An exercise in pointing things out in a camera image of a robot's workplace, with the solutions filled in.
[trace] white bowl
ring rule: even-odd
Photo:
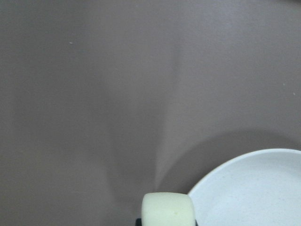
[[[199,226],[300,226],[301,151],[267,149],[234,158],[189,196]]]

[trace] white block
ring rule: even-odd
[[[179,193],[148,193],[142,201],[142,226],[195,226],[191,198]]]

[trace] gray surface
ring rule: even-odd
[[[298,0],[2,1],[1,225],[133,225],[151,191],[301,149]]]

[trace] dark object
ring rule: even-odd
[[[142,226],[141,218],[138,218],[138,219],[136,220],[135,226]]]

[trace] white plate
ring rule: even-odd
[[[244,154],[210,172],[189,196],[199,226],[300,226],[301,152]]]

